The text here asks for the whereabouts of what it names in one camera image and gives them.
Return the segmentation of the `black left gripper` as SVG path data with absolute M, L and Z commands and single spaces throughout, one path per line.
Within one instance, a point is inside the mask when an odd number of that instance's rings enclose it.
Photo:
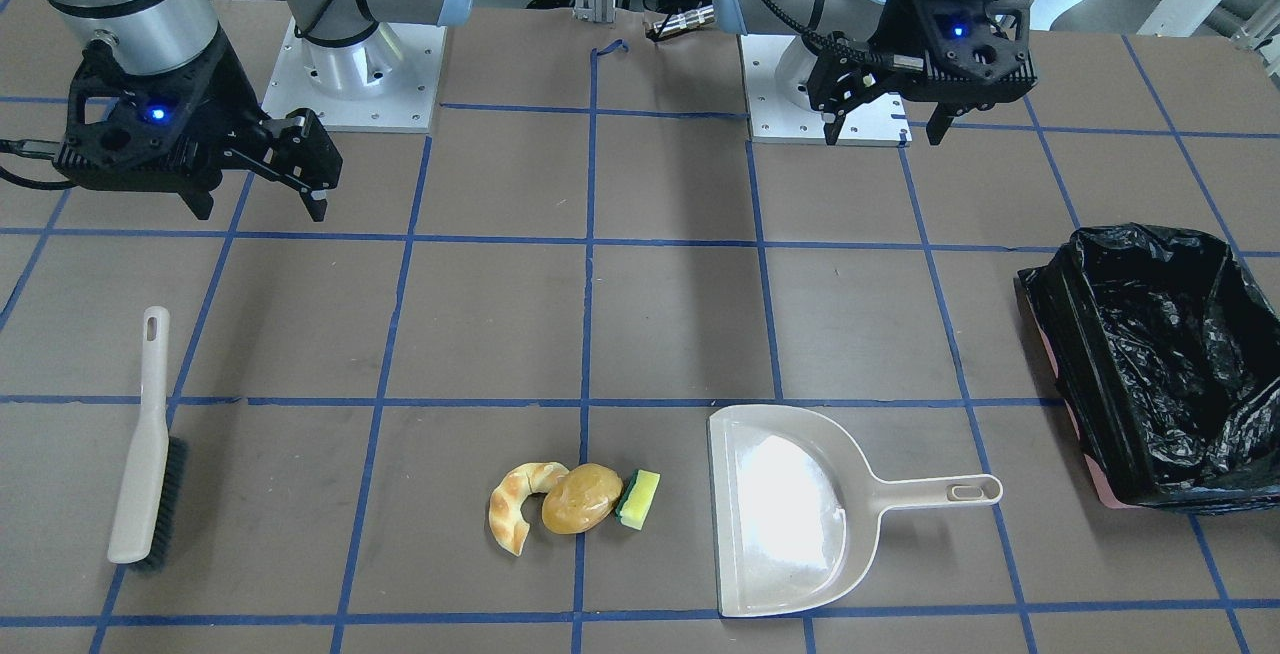
M 876 29 L 876 51 L 916 58 L 900 92 L 936 102 L 925 124 L 929 145 L 941 145 L 965 104 L 1014 102 L 1037 84 L 1024 19 L 1028 0 L 887 0 Z M 896 92 L 899 72 L 876 69 L 845 38 L 806 36 L 815 61 L 806 99 L 823 120 L 826 145 L 837 145 L 845 118 L 879 95 Z

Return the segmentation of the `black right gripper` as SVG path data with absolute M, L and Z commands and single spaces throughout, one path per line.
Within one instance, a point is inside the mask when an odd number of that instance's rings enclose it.
M 83 51 L 69 90 L 67 131 L 52 161 L 59 174 L 93 192 L 179 195 L 209 221 L 212 189 L 229 168 L 294 189 L 312 221 L 343 159 L 312 110 L 268 118 L 227 35 L 159 76 L 132 76 L 102 40 Z

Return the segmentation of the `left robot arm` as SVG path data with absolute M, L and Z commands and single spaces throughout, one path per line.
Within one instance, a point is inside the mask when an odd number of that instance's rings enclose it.
M 751 138 L 908 145 L 904 106 L 932 104 L 938 145 L 965 113 L 1020 101 L 1038 77 L 1029 0 L 713 0 L 736 35 Z

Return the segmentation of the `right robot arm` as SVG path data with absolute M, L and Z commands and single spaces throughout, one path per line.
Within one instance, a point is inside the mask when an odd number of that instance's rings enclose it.
M 456 28 L 474 0 L 285 0 L 319 110 L 264 110 L 211 0 L 46 0 L 81 44 L 59 142 L 5 140 L 46 159 L 58 180 L 3 171 L 28 189 L 175 195 L 206 220 L 224 171 L 288 186 L 312 221 L 340 180 L 326 124 L 334 108 L 421 92 L 397 26 Z

